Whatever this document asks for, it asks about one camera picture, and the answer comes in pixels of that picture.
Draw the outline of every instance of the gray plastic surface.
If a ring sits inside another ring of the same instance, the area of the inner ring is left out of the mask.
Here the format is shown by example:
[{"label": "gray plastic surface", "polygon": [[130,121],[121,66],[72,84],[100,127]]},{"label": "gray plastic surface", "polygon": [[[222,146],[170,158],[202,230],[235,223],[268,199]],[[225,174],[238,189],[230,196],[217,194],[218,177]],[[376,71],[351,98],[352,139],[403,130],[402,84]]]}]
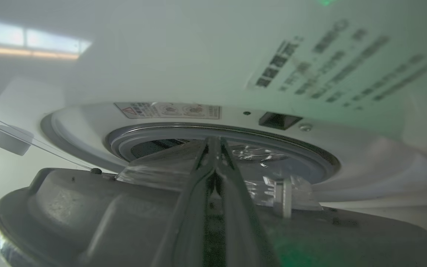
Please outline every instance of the gray plastic surface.
[{"label": "gray plastic surface", "polygon": [[[42,169],[4,196],[2,256],[13,267],[149,267],[179,194],[113,177]],[[427,232],[408,223],[327,208],[289,220],[256,212],[282,266],[427,267]]]}]

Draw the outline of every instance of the clear plastic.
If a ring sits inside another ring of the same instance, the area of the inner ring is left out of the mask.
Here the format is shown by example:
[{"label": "clear plastic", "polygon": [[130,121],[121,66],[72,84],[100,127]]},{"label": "clear plastic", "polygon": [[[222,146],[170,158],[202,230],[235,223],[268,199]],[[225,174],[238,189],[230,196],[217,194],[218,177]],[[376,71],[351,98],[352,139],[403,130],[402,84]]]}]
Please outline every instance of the clear plastic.
[{"label": "clear plastic", "polygon": [[[187,142],[130,162],[116,179],[153,188],[181,191],[202,146],[202,140]],[[256,205],[273,206],[275,183],[291,179],[293,208],[321,210],[311,184],[294,174],[288,156],[241,142],[229,142],[248,192]]]}]

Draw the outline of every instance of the warning label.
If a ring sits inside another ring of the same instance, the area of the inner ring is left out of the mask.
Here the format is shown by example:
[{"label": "warning label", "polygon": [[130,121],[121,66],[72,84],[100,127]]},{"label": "warning label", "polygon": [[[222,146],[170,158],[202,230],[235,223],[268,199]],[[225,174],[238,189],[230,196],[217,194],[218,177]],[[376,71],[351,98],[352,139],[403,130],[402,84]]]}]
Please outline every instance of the warning label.
[{"label": "warning label", "polygon": [[115,103],[129,119],[139,118],[198,118],[220,119],[220,107],[186,103],[135,102]]}]

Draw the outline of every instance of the washing machine door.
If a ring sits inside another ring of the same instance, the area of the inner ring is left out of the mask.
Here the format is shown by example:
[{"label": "washing machine door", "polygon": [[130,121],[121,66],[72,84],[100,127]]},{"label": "washing machine door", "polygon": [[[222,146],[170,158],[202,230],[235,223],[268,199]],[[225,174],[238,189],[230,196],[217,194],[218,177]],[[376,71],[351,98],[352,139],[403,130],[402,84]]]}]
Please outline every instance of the washing machine door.
[{"label": "washing machine door", "polygon": [[220,135],[427,204],[427,1],[0,1],[0,129],[109,172]]}]

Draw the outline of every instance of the metal rim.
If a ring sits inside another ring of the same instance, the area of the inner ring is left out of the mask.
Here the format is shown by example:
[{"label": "metal rim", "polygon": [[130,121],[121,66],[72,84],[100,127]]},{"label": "metal rim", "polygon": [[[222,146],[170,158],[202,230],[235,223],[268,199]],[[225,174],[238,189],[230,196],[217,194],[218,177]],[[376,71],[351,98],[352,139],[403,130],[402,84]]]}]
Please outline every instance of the metal rim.
[{"label": "metal rim", "polygon": [[185,138],[185,135],[188,138],[195,135],[220,135],[234,141],[248,140],[249,143],[266,145],[295,157],[310,169],[315,169],[315,176],[321,176],[320,181],[330,178],[340,168],[334,155],[312,144],[269,132],[206,123],[146,123],[127,126],[111,132],[106,138],[105,147],[115,156],[130,162],[136,159],[130,152],[136,144],[165,138]]}]

